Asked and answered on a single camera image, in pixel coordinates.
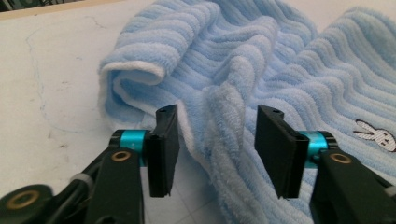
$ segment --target cartoon rabbit embroidery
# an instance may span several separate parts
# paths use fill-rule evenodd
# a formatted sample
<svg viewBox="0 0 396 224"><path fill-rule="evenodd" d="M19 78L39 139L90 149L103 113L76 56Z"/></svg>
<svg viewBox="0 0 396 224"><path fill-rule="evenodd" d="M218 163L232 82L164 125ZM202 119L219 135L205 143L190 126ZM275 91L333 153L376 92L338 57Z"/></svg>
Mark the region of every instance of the cartoon rabbit embroidery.
<svg viewBox="0 0 396 224"><path fill-rule="evenodd" d="M354 131L354 134L362 139L375 141L379 146L386 149L387 151L396 152L396 141L390 132L383 129L376 129L361 119L357 119L355 121L359 126L367 130L369 133Z"/></svg>

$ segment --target white table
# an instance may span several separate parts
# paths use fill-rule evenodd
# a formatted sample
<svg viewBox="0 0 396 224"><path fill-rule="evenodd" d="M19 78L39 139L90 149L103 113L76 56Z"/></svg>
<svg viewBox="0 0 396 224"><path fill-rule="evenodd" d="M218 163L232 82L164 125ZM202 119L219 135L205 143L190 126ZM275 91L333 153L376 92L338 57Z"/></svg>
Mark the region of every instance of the white table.
<svg viewBox="0 0 396 224"><path fill-rule="evenodd" d="M153 0L92 2L0 15L0 197L39 183L57 193L107 146L112 131L97 108L98 64ZM396 21L394 0L287 2L319 31L354 6ZM142 176L147 188L145 169ZM223 222L205 173L185 151L172 197L150 199L145 190L145 203L147 223Z"/></svg>

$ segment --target gold screw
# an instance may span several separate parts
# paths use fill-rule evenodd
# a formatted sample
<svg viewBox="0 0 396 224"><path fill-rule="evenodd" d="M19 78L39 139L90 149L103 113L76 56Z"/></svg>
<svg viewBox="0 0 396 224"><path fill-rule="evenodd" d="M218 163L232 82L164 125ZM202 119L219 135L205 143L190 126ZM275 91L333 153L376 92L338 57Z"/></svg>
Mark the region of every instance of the gold screw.
<svg viewBox="0 0 396 224"><path fill-rule="evenodd" d="M21 192L14 197L12 197L6 204L7 209L16 210L24 208L32 203L34 203L40 193L37 190L30 189L24 192Z"/></svg>
<svg viewBox="0 0 396 224"><path fill-rule="evenodd" d="M332 158L334 161L343 163L343 164L349 164L352 163L352 160L343 154L340 153L333 153L330 155L330 158Z"/></svg>
<svg viewBox="0 0 396 224"><path fill-rule="evenodd" d="M131 157L131 152L129 151L119 151L111 156L113 161L126 161Z"/></svg>

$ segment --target table surface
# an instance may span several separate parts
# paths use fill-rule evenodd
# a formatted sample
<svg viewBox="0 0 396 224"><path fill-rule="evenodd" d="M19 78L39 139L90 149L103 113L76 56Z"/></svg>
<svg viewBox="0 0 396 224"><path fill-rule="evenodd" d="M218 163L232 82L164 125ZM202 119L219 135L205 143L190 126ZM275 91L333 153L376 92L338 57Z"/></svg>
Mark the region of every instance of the table surface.
<svg viewBox="0 0 396 224"><path fill-rule="evenodd" d="M59 192L112 134L98 102L98 64L153 0L97 0L0 13L0 197L30 184ZM396 21L394 0L289 0L322 31L354 6ZM222 223L206 173L180 151L172 197L151 199L147 223Z"/></svg>

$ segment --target light blue towel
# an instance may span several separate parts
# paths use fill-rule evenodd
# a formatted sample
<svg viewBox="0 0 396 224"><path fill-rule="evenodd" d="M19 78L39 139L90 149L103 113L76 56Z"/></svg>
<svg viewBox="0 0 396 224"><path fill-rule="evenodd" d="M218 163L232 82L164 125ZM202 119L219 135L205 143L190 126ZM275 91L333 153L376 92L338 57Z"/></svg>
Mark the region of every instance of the light blue towel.
<svg viewBox="0 0 396 224"><path fill-rule="evenodd" d="M177 103L181 141L230 223L310 223L316 171L279 200L254 149L257 105L295 130L325 130L396 182L396 25L353 8L322 34L276 0L164 0L132 18L101 63L112 127L152 128Z"/></svg>

